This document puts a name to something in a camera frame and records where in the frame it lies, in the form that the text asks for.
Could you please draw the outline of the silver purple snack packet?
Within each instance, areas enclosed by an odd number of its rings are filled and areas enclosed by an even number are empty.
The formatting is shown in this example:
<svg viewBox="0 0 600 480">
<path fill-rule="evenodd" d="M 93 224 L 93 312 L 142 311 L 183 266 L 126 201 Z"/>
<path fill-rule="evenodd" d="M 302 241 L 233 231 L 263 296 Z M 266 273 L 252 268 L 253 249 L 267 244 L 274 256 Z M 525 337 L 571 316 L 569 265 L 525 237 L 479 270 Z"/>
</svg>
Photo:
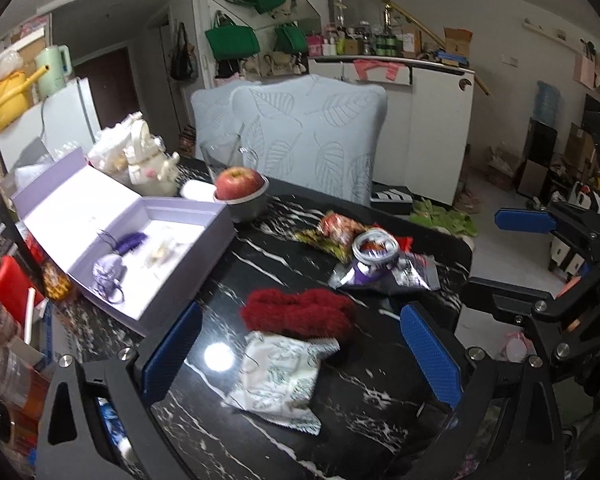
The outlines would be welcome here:
<svg viewBox="0 0 600 480">
<path fill-rule="evenodd" d="M 440 278 L 433 258 L 400 252 L 392 261 L 381 264 L 353 259 L 339 263 L 329 278 L 333 289 L 373 289 L 386 295 L 400 292 L 435 292 Z"/>
</svg>

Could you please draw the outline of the small red snack packet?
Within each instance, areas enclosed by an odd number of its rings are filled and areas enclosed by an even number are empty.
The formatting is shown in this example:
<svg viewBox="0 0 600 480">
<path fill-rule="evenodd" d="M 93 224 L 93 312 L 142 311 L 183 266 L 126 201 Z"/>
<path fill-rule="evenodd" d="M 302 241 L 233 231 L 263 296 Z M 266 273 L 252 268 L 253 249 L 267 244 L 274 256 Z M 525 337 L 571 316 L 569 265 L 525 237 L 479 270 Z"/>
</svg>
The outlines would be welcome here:
<svg viewBox="0 0 600 480">
<path fill-rule="evenodd" d="M 396 241 L 398 242 L 401 252 L 411 252 L 412 251 L 413 237 L 397 236 Z"/>
</svg>

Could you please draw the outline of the purple drawstring pouch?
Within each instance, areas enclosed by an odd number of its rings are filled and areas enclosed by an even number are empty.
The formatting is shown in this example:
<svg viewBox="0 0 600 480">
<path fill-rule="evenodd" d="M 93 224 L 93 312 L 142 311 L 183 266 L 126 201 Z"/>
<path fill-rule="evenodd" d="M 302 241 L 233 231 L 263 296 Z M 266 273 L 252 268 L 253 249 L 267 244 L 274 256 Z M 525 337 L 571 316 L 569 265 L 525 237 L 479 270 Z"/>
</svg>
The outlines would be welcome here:
<svg viewBox="0 0 600 480">
<path fill-rule="evenodd" d="M 110 304 L 121 304 L 124 301 L 122 280 L 126 272 L 123 257 L 142 246 L 147 240 L 147 235 L 137 231 L 115 238 L 109 232 L 100 231 L 98 237 L 108 245 L 110 252 L 93 264 L 94 291 Z"/>
</svg>

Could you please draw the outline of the leaf print cloth bag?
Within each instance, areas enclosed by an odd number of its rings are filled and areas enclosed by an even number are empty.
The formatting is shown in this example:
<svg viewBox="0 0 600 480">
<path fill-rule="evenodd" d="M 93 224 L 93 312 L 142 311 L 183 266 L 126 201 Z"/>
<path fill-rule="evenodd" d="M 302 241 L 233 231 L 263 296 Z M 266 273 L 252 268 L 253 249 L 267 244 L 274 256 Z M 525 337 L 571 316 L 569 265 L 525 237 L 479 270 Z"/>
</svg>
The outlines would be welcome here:
<svg viewBox="0 0 600 480">
<path fill-rule="evenodd" d="M 235 385 L 224 404 L 266 422 L 316 436 L 322 423 L 310 409 L 324 360 L 340 350 L 334 338 L 299 340 L 251 332 Z"/>
</svg>

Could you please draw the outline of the red fuzzy knit item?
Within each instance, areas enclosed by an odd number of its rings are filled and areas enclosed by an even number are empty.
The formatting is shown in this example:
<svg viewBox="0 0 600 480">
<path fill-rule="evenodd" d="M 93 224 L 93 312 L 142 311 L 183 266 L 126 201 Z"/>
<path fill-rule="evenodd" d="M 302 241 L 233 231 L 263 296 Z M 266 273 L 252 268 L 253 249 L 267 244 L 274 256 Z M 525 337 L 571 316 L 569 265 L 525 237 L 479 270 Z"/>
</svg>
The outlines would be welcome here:
<svg viewBox="0 0 600 480">
<path fill-rule="evenodd" d="M 326 288 L 255 290 L 240 316 L 248 330 L 301 339 L 346 339 L 355 326 L 354 302 Z"/>
</svg>

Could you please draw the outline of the red brown snack packet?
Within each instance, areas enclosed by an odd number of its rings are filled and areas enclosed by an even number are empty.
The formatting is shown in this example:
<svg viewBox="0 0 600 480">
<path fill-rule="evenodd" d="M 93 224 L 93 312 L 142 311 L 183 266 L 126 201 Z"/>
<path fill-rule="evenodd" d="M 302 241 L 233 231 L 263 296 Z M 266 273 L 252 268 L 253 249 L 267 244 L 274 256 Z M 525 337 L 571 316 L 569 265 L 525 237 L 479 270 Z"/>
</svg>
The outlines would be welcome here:
<svg viewBox="0 0 600 480">
<path fill-rule="evenodd" d="M 329 211 L 316 228 L 297 231 L 294 239 L 326 252 L 341 263 L 348 263 L 352 259 L 353 241 L 371 228 L 368 224 Z"/>
</svg>

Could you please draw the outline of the clear plastic snack bag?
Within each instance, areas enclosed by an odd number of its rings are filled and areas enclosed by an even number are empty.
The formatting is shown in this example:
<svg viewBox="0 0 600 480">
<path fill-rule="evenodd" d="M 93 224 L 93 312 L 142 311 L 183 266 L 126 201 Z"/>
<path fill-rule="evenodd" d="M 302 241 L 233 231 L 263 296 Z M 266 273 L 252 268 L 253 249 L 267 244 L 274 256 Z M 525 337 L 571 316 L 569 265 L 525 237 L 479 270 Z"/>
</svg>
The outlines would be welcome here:
<svg viewBox="0 0 600 480">
<path fill-rule="evenodd" d="M 149 269 L 157 269 L 158 266 L 178 263 L 185 248 L 186 245 L 177 240 L 166 240 L 159 244 L 153 244 L 148 249 L 146 264 Z"/>
</svg>

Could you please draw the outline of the lavender gift box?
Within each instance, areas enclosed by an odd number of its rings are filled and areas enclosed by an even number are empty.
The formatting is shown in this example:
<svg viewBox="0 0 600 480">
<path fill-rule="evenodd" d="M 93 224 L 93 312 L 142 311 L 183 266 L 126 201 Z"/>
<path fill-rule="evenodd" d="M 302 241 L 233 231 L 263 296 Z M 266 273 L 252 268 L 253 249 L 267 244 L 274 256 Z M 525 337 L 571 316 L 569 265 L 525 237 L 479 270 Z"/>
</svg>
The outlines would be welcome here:
<svg viewBox="0 0 600 480">
<path fill-rule="evenodd" d="M 145 336 L 197 295 L 235 237 L 224 204 L 181 197 L 143 197 L 91 167 L 81 150 L 54 162 L 12 196 L 17 214 L 44 252 L 95 306 Z M 98 233 L 144 232 L 146 242 L 123 257 L 124 301 L 94 291 L 94 262 L 110 252 Z M 148 249 L 177 240 L 181 259 L 149 269 Z"/>
</svg>

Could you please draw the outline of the cream cartoon water bottle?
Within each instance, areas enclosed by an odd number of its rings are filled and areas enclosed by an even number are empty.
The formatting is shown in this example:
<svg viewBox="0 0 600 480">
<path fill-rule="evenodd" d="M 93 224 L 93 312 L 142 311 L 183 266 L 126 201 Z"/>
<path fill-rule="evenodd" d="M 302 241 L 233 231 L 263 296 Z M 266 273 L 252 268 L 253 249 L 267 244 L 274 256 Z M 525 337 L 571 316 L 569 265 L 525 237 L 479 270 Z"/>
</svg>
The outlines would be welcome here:
<svg viewBox="0 0 600 480">
<path fill-rule="evenodd" d="M 180 154 L 169 154 L 140 113 L 128 117 L 130 140 L 123 149 L 132 189 L 141 196 L 172 197 L 178 192 Z"/>
</svg>

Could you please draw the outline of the red apple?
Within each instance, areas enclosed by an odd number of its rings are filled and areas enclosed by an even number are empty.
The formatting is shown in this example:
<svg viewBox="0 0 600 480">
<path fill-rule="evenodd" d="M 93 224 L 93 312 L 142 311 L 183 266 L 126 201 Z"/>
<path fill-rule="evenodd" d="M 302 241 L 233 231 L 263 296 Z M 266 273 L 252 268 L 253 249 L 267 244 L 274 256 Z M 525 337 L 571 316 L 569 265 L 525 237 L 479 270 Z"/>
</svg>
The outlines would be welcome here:
<svg viewBox="0 0 600 480">
<path fill-rule="evenodd" d="M 264 180 L 251 168 L 230 167 L 215 180 L 215 197 L 218 200 L 239 200 L 260 190 Z"/>
</svg>

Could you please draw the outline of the leaf pattern chair cover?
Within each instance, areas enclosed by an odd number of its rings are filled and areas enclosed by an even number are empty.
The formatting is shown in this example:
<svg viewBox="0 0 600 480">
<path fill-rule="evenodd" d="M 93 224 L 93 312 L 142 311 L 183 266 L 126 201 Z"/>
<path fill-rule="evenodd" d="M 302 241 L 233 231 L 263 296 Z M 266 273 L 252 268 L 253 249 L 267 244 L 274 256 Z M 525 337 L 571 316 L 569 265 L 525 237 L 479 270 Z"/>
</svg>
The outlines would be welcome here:
<svg viewBox="0 0 600 480">
<path fill-rule="evenodd" d="M 275 84 L 234 80 L 190 97 L 201 143 L 237 133 L 269 178 L 367 206 L 387 114 L 386 90 L 317 75 Z"/>
</svg>

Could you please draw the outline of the white refrigerator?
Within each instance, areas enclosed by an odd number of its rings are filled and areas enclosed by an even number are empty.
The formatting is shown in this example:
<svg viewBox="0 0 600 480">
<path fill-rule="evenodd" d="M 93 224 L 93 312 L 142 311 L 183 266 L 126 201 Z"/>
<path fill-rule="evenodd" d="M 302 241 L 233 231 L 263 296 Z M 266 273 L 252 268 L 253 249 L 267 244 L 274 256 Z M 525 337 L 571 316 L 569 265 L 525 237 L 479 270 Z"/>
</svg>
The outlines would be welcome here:
<svg viewBox="0 0 600 480">
<path fill-rule="evenodd" d="M 0 153 L 7 170 L 15 166 L 22 151 L 35 139 L 40 139 L 52 155 L 65 146 L 80 146 L 87 153 L 99 130 L 90 80 L 76 78 L 1 132 Z"/>
</svg>

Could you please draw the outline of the yellow pot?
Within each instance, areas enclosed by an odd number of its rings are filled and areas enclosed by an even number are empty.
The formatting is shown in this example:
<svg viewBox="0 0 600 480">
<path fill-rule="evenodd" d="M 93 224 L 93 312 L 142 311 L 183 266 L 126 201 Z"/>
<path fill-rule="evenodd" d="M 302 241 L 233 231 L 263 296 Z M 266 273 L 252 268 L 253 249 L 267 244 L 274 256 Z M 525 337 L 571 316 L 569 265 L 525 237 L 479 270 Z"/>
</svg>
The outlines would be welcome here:
<svg viewBox="0 0 600 480">
<path fill-rule="evenodd" d="M 0 133 L 29 109 L 29 88 L 49 70 L 50 66 L 43 65 L 30 76 L 16 70 L 0 80 Z"/>
</svg>

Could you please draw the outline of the pale green kettle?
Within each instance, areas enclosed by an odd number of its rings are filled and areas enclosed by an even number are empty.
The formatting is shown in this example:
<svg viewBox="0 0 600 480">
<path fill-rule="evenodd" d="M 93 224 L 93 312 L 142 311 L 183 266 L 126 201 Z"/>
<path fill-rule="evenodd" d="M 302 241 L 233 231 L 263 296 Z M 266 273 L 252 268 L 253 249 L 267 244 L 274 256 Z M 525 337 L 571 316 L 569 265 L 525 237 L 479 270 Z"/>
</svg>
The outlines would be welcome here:
<svg viewBox="0 0 600 480">
<path fill-rule="evenodd" d="M 65 88 L 67 79 L 73 73 L 70 51 L 64 44 L 43 49 L 35 57 L 35 66 L 48 68 L 48 71 L 36 83 L 41 100 Z"/>
</svg>

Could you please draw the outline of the green tote bag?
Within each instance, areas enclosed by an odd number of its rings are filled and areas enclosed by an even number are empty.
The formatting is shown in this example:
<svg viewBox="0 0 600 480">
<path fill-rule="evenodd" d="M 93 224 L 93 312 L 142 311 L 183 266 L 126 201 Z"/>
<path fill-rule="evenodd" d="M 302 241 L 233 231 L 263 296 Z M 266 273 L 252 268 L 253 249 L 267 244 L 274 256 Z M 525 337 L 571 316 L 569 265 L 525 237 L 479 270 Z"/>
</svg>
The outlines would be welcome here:
<svg viewBox="0 0 600 480">
<path fill-rule="evenodd" d="M 204 34 L 215 61 L 240 60 L 260 52 L 254 30 L 249 26 L 237 25 L 222 11 L 215 12 L 213 25 Z"/>
</svg>

